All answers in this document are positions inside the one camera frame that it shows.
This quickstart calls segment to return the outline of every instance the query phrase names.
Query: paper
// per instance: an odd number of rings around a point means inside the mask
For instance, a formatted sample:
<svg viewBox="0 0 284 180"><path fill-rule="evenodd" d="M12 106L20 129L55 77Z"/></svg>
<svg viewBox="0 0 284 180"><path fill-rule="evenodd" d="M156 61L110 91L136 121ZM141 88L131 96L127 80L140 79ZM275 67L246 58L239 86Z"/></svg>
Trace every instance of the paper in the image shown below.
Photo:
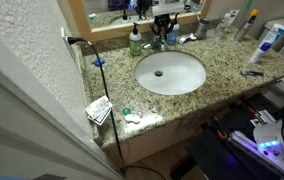
<svg viewBox="0 0 284 180"><path fill-rule="evenodd" d="M88 118L98 125L102 125L106 117L110 114L112 103L106 96L99 98L91 103L85 111L88 113Z"/></svg>

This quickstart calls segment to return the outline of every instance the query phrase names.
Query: green bottle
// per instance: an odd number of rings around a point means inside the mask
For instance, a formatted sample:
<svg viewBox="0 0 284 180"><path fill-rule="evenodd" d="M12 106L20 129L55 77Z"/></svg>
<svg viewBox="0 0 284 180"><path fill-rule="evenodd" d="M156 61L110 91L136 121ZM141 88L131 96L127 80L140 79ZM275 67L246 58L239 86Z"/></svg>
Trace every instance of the green bottle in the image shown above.
<svg viewBox="0 0 284 180"><path fill-rule="evenodd" d="M139 33L138 29L136 26L139 26L137 23L134 24L134 29L133 32L130 34L130 53L132 56L139 56L142 53L142 48L141 48L141 39L142 36Z"/></svg>

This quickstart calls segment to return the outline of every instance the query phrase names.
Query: blue led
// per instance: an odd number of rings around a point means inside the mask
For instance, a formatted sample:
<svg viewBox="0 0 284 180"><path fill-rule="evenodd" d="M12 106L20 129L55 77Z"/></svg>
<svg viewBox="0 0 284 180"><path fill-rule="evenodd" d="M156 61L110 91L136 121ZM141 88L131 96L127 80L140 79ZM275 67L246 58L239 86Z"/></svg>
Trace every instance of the blue led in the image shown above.
<svg viewBox="0 0 284 180"><path fill-rule="evenodd" d="M277 142L277 141L272 141L271 144L272 144L272 145L278 145L279 142Z"/></svg>

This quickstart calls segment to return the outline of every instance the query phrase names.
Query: sink drain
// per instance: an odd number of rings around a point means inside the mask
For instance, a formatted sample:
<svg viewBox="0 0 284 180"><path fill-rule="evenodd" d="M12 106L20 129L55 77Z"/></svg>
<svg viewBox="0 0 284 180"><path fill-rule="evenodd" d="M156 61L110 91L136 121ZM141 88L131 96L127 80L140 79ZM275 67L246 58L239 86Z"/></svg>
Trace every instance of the sink drain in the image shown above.
<svg viewBox="0 0 284 180"><path fill-rule="evenodd" d="M162 71L155 71L154 74L157 76L157 77L161 77L163 75L163 72Z"/></svg>

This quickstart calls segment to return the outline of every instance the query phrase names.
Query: white sink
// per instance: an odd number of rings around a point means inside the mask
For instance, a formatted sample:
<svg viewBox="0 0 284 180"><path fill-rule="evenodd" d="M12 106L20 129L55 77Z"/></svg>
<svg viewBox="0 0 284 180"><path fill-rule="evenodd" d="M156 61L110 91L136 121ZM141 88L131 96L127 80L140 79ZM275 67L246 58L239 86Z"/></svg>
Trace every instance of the white sink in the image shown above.
<svg viewBox="0 0 284 180"><path fill-rule="evenodd" d="M115 20L113 20L110 25L119 25L119 24L127 24L127 23L133 23L133 22L138 22L139 20L139 16L138 15L134 15L134 16L128 16L128 20L127 21L123 21L123 18L117 18Z"/></svg>
<svg viewBox="0 0 284 180"><path fill-rule="evenodd" d="M143 59L135 69L137 81L147 90L164 95L181 95L203 85L205 68L195 57L163 52Z"/></svg>

